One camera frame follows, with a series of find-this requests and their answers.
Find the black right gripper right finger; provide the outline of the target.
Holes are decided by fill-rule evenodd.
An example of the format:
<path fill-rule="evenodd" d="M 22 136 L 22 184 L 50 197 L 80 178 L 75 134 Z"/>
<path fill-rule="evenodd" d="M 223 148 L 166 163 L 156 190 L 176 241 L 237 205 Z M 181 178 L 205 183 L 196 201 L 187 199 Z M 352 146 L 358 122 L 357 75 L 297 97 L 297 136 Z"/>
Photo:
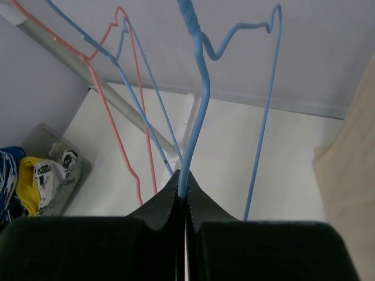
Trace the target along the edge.
<path fill-rule="evenodd" d="M 318 221 L 241 221 L 187 180 L 190 280 L 358 280 L 341 236 Z"/>

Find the yellow garment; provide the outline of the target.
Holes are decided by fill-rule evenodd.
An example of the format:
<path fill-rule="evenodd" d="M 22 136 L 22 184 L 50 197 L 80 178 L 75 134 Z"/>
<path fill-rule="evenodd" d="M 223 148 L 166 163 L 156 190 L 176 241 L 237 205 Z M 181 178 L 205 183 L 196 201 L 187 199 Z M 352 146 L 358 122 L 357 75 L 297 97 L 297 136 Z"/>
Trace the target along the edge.
<path fill-rule="evenodd" d="M 35 164 L 43 161 L 38 157 L 24 157 L 19 166 L 15 192 L 29 217 L 37 216 L 40 204 L 40 191 L 34 176 Z"/>

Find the blue wire hanger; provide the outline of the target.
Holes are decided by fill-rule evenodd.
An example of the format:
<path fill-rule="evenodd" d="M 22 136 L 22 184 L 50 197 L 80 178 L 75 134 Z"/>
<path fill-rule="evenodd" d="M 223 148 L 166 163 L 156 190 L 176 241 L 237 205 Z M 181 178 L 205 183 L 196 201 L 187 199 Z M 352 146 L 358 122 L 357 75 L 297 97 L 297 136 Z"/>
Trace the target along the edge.
<path fill-rule="evenodd" d="M 129 92 L 131 94 L 131 97 L 132 97 L 133 101 L 135 102 L 135 105 L 137 106 L 137 110 L 140 113 L 142 120 L 145 122 L 145 126 L 147 128 L 147 131 L 152 136 L 152 139 L 153 139 L 153 141 L 154 141 L 154 143 L 155 143 L 155 145 L 156 145 L 156 147 L 158 149 L 158 152 L 159 152 L 159 154 L 160 154 L 160 156 L 161 156 L 161 158 L 162 158 L 162 160 L 163 160 L 163 162 L 165 164 L 165 167 L 166 167 L 168 173 L 170 175 L 173 175 L 172 166 L 168 162 L 168 159 L 167 159 L 167 157 L 165 155 L 166 149 L 161 146 L 161 141 L 156 136 L 156 129 L 154 129 L 152 127 L 151 123 L 148 121 L 148 118 L 146 117 L 145 107 L 144 107 L 144 101 L 143 100 L 139 101 L 137 99 L 137 97 L 135 96 L 135 93 L 134 93 L 133 89 L 129 85 L 129 81 L 128 81 L 128 79 L 127 79 L 127 77 L 126 77 L 123 69 L 120 67 L 120 65 L 118 63 L 118 59 L 120 57 L 118 55 L 113 56 L 107 49 L 103 48 L 103 44 L 102 43 L 99 43 L 98 41 L 94 40 L 78 24 L 76 24 L 64 12 L 62 12 L 52 1 L 47 1 L 46 3 L 60 17 L 62 17 L 70 26 L 72 26 L 76 31 L 78 31 L 79 34 L 81 34 L 81 36 L 83 37 L 83 39 L 87 43 L 89 43 L 91 46 L 93 46 L 95 48 L 95 51 L 94 51 L 95 53 L 101 53 L 104 56 L 106 56 L 110 60 L 110 62 L 112 62 L 112 64 L 115 66 L 115 68 L 117 68 L 117 70 L 118 70 L 118 72 L 119 72 L 119 74 L 120 74 L 123 82 L 125 83 L 125 85 L 127 86 L 128 90 L 129 90 Z M 106 40 L 106 38 L 108 37 L 108 34 L 111 32 L 112 28 L 118 26 L 117 14 L 119 12 L 122 12 L 124 14 L 124 16 L 123 16 L 123 18 L 124 18 L 124 32 L 125 33 L 129 33 L 129 36 L 131 38 L 132 52 L 133 52 L 133 56 L 134 56 L 136 72 L 139 73 L 139 66 L 138 66 L 138 60 L 137 60 L 137 51 L 136 51 L 136 48 L 135 48 L 136 46 L 138 46 L 139 50 L 141 51 L 141 55 L 142 55 L 142 58 L 144 60 L 146 69 L 148 70 L 149 76 L 150 76 L 150 78 L 151 78 L 151 80 L 152 80 L 152 82 L 154 84 L 154 89 L 155 89 L 155 92 L 156 92 L 156 96 L 158 97 L 160 106 L 162 108 L 162 112 L 164 114 L 164 117 L 165 117 L 168 129 L 169 129 L 169 132 L 171 134 L 171 137 L 172 137 L 172 140 L 173 140 L 173 145 L 172 145 L 173 151 L 175 151 L 177 153 L 177 156 L 178 156 L 179 160 L 182 160 L 182 155 L 181 155 L 181 152 L 180 152 L 180 149 L 179 149 L 179 145 L 177 143 L 174 131 L 172 129 L 172 125 L 171 125 L 171 122 L 169 120 L 168 113 L 167 113 L 167 111 L 165 109 L 164 103 L 163 103 L 161 95 L 159 93 L 158 86 L 156 84 L 156 81 L 155 81 L 154 76 L 152 74 L 152 71 L 150 69 L 150 66 L 149 66 L 149 64 L 147 62 L 147 59 L 146 59 L 146 56 L 145 56 L 144 51 L 142 49 L 142 46 L 140 44 L 140 41 L 139 41 L 139 39 L 137 37 L 137 33 L 136 33 L 134 27 L 132 26 L 132 24 L 131 24 L 131 22 L 129 20 L 128 15 L 126 14 L 126 12 L 124 11 L 124 9 L 122 7 L 119 6 L 119 7 L 116 8 L 115 15 L 114 15 L 114 21 L 111 22 L 108 25 L 108 28 L 105 31 L 105 34 L 103 35 L 102 41 Z"/>
<path fill-rule="evenodd" d="M 243 220 L 248 220 L 248 215 L 251 207 L 251 200 L 253 198 L 253 192 L 255 187 L 255 180 L 257 176 L 258 164 L 260 161 L 260 154 L 263 145 L 265 127 L 267 123 L 268 111 L 270 108 L 270 101 L 272 96 L 272 89 L 274 85 L 275 73 L 277 68 L 277 61 L 279 55 L 279 48 L 281 43 L 282 35 L 282 8 L 280 4 L 276 4 L 271 12 L 270 19 L 267 22 L 260 23 L 236 23 L 225 35 L 222 40 L 219 48 L 215 50 L 212 46 L 212 43 L 205 32 L 202 31 L 197 14 L 195 12 L 192 1 L 178 1 L 178 7 L 180 13 L 183 16 L 183 20 L 187 27 L 188 33 L 193 39 L 194 54 L 196 59 L 196 64 L 199 69 L 200 78 L 202 81 L 202 99 L 197 112 L 196 120 L 193 124 L 193 128 L 187 143 L 185 157 L 183 158 L 182 166 L 180 168 L 179 181 L 178 181 L 178 198 L 180 200 L 186 200 L 188 192 L 188 174 L 190 172 L 190 165 L 192 162 L 193 154 L 197 144 L 200 131 L 202 129 L 203 121 L 207 112 L 207 108 L 210 101 L 210 76 L 207 69 L 206 61 L 203 53 L 207 53 L 208 57 L 212 61 L 218 61 L 224 51 L 226 50 L 229 42 L 236 32 L 239 30 L 255 30 L 255 29 L 265 29 L 267 34 L 270 34 L 274 28 L 274 19 L 278 18 L 278 33 L 277 41 L 275 44 L 275 53 L 272 61 L 272 70 L 270 75 L 270 82 L 268 86 L 268 94 L 265 103 L 262 124 L 260 129 L 260 135 L 257 143 L 257 150 L 255 153 L 255 159 L 253 164 L 253 171 L 251 174 L 250 185 L 247 194 L 246 206 L 244 209 Z"/>

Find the newspaper print trousers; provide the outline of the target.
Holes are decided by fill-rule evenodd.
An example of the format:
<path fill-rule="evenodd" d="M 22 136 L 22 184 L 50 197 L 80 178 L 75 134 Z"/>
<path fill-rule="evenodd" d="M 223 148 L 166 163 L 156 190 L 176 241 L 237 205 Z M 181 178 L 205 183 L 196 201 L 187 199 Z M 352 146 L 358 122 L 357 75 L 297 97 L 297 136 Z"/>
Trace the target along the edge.
<path fill-rule="evenodd" d="M 40 191 L 38 215 L 60 215 L 81 173 L 79 155 L 65 150 L 58 161 L 44 159 L 35 164 L 34 176 Z"/>

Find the pink wire hanger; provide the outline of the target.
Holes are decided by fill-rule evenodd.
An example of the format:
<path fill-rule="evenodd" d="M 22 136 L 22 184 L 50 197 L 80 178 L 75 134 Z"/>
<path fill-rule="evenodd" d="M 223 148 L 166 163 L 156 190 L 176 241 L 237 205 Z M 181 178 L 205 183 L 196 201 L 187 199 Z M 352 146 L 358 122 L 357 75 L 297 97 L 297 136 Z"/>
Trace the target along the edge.
<path fill-rule="evenodd" d="M 71 212 L 86 212 L 93 207 L 137 206 L 137 194 L 144 201 L 160 190 L 156 147 L 118 107 L 109 102 L 113 123 L 118 129 L 129 162 L 140 179 L 137 187 L 117 146 L 111 122 L 93 80 L 84 78 L 60 61 L 28 35 L 34 23 L 18 24 L 25 71 L 15 77 L 23 106 L 37 116 L 32 122 L 44 122 L 71 140 L 93 164 L 93 171 L 71 202 Z"/>

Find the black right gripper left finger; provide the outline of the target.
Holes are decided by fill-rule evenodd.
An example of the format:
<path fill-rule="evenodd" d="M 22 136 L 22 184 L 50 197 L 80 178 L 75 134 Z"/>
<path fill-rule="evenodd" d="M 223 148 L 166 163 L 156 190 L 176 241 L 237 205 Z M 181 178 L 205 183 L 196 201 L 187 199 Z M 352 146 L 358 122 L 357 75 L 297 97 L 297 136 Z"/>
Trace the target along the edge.
<path fill-rule="evenodd" d="M 126 216 L 19 218 L 1 232 L 2 280 L 183 280 L 179 173 Z"/>

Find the blue patterned garment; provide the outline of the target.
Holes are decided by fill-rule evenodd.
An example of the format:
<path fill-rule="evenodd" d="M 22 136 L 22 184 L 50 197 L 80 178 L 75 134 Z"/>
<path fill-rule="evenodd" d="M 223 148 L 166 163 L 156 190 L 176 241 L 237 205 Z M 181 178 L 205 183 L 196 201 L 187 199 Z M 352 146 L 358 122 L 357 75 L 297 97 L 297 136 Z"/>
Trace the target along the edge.
<path fill-rule="evenodd" d="M 18 146 L 1 148 L 1 230 L 6 224 L 9 202 L 18 181 L 19 165 L 25 156 Z"/>

